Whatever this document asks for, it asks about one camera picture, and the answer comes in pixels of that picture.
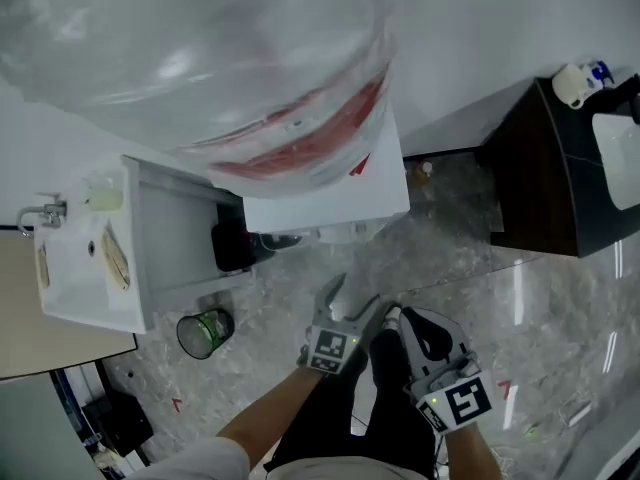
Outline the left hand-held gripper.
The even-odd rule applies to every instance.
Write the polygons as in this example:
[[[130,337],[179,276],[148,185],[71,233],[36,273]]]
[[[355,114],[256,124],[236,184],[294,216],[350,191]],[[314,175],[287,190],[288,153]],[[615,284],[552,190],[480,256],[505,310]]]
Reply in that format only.
[[[335,320],[331,304],[345,279],[345,273],[334,276],[316,294],[314,317],[298,361],[301,366],[324,374],[341,373],[352,356],[365,349],[365,339],[379,330],[387,313],[398,305],[376,294],[354,314]]]

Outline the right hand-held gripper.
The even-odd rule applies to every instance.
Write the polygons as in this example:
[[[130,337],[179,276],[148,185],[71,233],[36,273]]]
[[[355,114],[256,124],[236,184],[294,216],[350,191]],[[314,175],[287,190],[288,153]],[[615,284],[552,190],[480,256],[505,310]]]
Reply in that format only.
[[[400,331],[414,380],[408,393],[436,434],[464,428],[493,409],[491,374],[468,352],[469,339],[458,322],[432,310],[405,307]],[[443,367],[427,376],[429,364]]]

